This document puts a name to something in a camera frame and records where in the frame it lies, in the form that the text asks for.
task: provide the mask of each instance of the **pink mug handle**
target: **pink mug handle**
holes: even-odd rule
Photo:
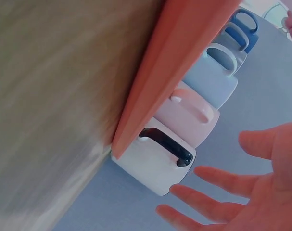
[[[194,91],[178,88],[173,91],[170,100],[179,103],[203,124],[209,123],[213,117],[213,109],[209,103]]]

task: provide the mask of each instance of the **light blue mug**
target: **light blue mug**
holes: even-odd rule
[[[225,30],[226,30],[226,28],[229,28],[229,27],[236,30],[243,37],[243,39],[245,41],[244,46],[241,46],[237,42],[237,40],[235,40],[231,35],[226,33]],[[248,39],[247,35],[237,25],[229,22],[229,23],[226,23],[225,26],[223,27],[223,29],[220,31],[220,33],[218,33],[218,35],[214,39],[214,42],[225,46],[235,55],[235,57],[237,59],[237,63],[238,63],[238,68],[237,68],[237,71],[238,71],[247,58],[247,53],[245,52],[245,49],[249,46],[249,39]],[[212,58],[217,60],[226,69],[232,68],[232,66],[233,66],[232,62],[230,61],[230,59],[228,59],[226,57],[226,54],[221,52],[220,50],[209,49],[208,54]]]
[[[208,55],[209,49],[217,49],[225,53],[233,67],[225,69],[217,60]],[[233,75],[237,68],[237,59],[229,49],[221,44],[211,43],[187,72],[183,81],[214,108],[219,109],[236,89],[238,80]]]

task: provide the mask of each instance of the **orange shelf edge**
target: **orange shelf edge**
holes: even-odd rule
[[[167,0],[120,118],[119,158],[215,38],[241,0]]]

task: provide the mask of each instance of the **white mug handle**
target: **white mug handle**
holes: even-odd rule
[[[250,44],[250,40],[248,39],[247,35],[245,34],[245,32],[240,27],[238,27],[234,23],[226,23],[225,26],[223,27],[223,29],[221,30],[222,33],[226,33],[225,30],[228,27],[231,27],[234,30],[236,30],[242,36],[242,38],[245,40],[245,45],[240,47],[240,49],[239,49],[239,51],[244,51],[248,47],[248,45]]]
[[[226,77],[232,76],[237,71],[237,68],[238,68],[238,62],[237,62],[237,58],[235,57],[235,55],[228,48],[224,47],[223,45],[221,45],[219,43],[213,42],[208,46],[207,50],[209,48],[218,49],[218,50],[222,51],[223,53],[225,53],[231,59],[233,68],[231,70],[226,70],[222,66],[222,69],[223,69],[223,73]]]

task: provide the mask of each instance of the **pink mug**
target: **pink mug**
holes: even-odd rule
[[[181,81],[154,117],[196,148],[215,127],[219,111]]]

